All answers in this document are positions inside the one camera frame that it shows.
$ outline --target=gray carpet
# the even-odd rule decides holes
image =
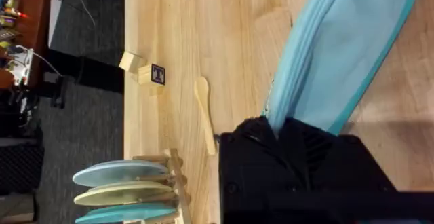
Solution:
[[[93,26],[79,0],[64,0],[51,48],[118,65],[123,52],[123,0],[84,0],[96,21]],[[87,190],[73,184],[78,170],[123,156],[123,96],[70,85],[64,109],[39,107],[45,159],[38,223],[74,223],[89,209],[73,198]]]

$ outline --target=wooden tabletop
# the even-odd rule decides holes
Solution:
[[[215,133],[259,116],[305,1],[125,0],[125,50],[167,73],[158,96],[136,83],[137,74],[125,74],[125,158],[176,147],[194,223],[218,222],[215,179],[210,186],[216,161],[206,155],[194,81],[208,79]],[[399,189],[434,186],[433,6],[416,0],[345,128],[362,138]]]

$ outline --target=small wooden cube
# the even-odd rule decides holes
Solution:
[[[119,63],[119,67],[121,67],[124,71],[137,74],[137,68],[141,62],[141,57],[124,51],[121,62]]]
[[[165,68],[156,64],[148,64],[138,69],[138,83],[140,85],[164,86]]]

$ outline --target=teal plate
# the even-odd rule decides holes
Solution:
[[[167,174],[165,166],[144,160],[116,160],[96,164],[73,176],[74,183],[87,187],[135,181],[141,176]]]
[[[76,224],[97,224],[97,223],[116,223],[121,221],[133,221],[162,217],[172,214],[175,208],[166,206],[162,203],[152,204],[130,204],[121,206],[112,206],[92,210],[85,216],[75,220]]]

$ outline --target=light blue bag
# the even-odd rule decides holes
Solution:
[[[264,114],[338,134],[387,55],[414,0],[309,0],[277,67]]]

